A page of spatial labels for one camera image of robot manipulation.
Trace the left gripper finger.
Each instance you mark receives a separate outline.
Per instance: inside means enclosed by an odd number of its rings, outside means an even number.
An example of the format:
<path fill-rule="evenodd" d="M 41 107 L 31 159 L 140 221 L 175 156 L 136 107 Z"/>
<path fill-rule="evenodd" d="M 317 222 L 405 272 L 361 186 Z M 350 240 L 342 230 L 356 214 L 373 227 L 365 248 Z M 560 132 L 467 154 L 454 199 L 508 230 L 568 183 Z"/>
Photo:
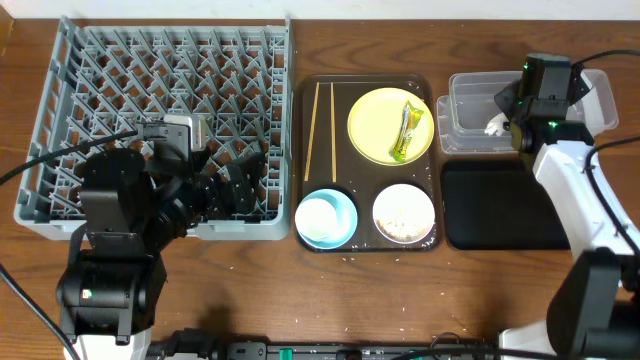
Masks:
<path fill-rule="evenodd" d="M 248 174 L 232 173 L 228 180 L 216 174 L 213 176 L 213 181 L 215 191 L 213 205 L 209 211 L 210 219 L 229 219 L 233 215 L 246 215 L 254 210 L 255 186 Z"/>
<path fill-rule="evenodd" d="M 265 162 L 265 154 L 258 152 L 234 163 L 234 200 L 237 213 L 251 213 L 255 208 Z"/>

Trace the green orange snack wrapper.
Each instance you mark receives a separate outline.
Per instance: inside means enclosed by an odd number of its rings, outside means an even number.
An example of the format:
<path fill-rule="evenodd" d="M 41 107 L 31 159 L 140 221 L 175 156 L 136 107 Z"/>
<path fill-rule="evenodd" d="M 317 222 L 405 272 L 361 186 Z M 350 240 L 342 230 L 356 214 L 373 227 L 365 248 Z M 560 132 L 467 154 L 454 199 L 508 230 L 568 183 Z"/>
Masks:
<path fill-rule="evenodd" d="M 407 160 L 409 145 L 423 114 L 424 111 L 414 107 L 409 100 L 405 102 L 402 110 L 400 130 L 390 150 L 390 155 L 397 162 L 404 163 Z"/>

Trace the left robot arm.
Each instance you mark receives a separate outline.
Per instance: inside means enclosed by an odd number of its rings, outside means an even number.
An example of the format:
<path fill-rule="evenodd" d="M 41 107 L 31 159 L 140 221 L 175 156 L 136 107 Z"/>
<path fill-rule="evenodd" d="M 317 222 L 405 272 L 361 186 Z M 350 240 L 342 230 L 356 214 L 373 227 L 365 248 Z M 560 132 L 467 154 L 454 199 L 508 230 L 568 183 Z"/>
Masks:
<path fill-rule="evenodd" d="M 209 149 L 157 146 L 150 158 L 118 148 L 92 156 L 80 191 L 86 222 L 57 285 L 69 359 L 142 359 L 167 272 L 161 252 L 204 218 L 252 212 L 266 156 L 208 174 Z"/>

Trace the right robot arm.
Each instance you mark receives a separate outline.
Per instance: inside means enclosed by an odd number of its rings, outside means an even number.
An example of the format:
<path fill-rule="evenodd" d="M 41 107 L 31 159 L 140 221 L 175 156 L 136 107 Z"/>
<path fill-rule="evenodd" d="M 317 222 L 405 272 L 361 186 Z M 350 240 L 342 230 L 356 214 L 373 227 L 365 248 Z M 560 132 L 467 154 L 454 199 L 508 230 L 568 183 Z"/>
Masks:
<path fill-rule="evenodd" d="M 595 137 L 615 120 L 582 61 L 530 53 L 498 92 L 488 135 L 512 147 L 549 196 L 574 264 L 545 320 L 500 333 L 498 359 L 636 359 L 639 230 L 601 169 Z"/>

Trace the pink white bowl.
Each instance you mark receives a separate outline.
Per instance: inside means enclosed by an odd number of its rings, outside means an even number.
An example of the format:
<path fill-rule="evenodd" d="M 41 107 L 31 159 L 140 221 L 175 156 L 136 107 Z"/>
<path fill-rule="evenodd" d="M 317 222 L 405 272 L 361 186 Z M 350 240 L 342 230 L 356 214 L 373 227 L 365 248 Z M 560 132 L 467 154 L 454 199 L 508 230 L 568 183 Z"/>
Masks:
<path fill-rule="evenodd" d="M 372 218 L 386 239 L 401 245 L 423 240 L 436 227 L 431 197 L 410 184 L 394 184 L 382 190 L 374 200 Z"/>

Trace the light blue bowl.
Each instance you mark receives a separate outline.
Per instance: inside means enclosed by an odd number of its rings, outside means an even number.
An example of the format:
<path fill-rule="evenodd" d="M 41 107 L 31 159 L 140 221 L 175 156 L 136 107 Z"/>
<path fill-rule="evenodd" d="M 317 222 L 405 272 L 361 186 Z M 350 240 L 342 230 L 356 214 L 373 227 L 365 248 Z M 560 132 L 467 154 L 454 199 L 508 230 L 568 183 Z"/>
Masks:
<path fill-rule="evenodd" d="M 319 189 L 304 197 L 294 216 L 298 235 L 312 250 L 335 250 L 355 234 L 358 212 L 343 192 Z"/>

